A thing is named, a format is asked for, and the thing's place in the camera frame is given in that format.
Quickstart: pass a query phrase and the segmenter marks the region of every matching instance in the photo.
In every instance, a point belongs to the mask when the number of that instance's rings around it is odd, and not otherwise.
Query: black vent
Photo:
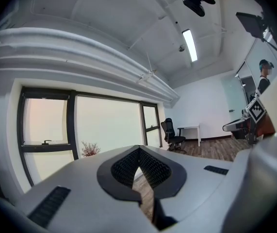
[[[171,169],[168,165],[144,150],[140,151],[139,167],[142,169],[152,189],[160,185],[171,175]]]
[[[222,175],[227,175],[227,173],[229,172],[228,169],[224,169],[224,168],[220,168],[220,167],[216,167],[216,166],[206,166],[204,167],[205,170],[213,172],[213,173],[219,173]]]
[[[36,209],[34,209],[28,218],[43,228],[47,227],[69,192],[70,189],[65,187],[58,186],[54,188],[54,190],[44,198]]]
[[[113,164],[111,173],[113,177],[129,188],[133,187],[135,173],[139,166],[139,149],[126,155],[121,160]]]

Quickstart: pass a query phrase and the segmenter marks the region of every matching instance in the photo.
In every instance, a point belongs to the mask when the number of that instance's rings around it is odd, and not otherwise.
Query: door
[[[239,77],[231,74],[221,78],[221,83],[226,95],[231,121],[242,116],[242,109],[247,106],[245,93]]]

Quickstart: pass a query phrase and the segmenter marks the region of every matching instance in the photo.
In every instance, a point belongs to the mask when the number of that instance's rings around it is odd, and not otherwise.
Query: white ceiling
[[[19,0],[9,27],[46,27],[84,35],[146,68],[148,54],[156,75],[176,87],[180,76],[202,79],[233,68],[217,65],[209,72],[213,63],[226,58],[220,34],[226,20],[222,2],[203,2],[206,15],[199,17],[182,0]],[[198,60],[194,63],[187,48],[179,52],[180,45],[186,46],[181,33],[186,29],[195,39]]]

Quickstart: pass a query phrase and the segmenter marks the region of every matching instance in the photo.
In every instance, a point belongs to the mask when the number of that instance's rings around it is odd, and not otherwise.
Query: window
[[[82,158],[82,142],[96,143],[100,152],[131,145],[162,146],[156,104],[27,87],[19,99],[17,141],[31,186]]]
[[[138,102],[78,96],[76,107],[80,152],[82,142],[96,143],[100,152],[143,144]]]
[[[74,132],[75,91],[22,88],[17,138],[31,185],[78,159]]]
[[[156,104],[141,102],[141,117],[144,128],[144,142],[146,146],[162,147],[162,137]]]

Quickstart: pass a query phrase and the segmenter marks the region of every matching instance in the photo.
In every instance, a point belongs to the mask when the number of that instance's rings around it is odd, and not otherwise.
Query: white desk
[[[200,125],[191,125],[191,126],[185,126],[185,127],[179,127],[179,136],[181,136],[181,130],[186,129],[197,129],[197,139],[198,139],[198,146],[200,147],[201,137],[200,137]]]

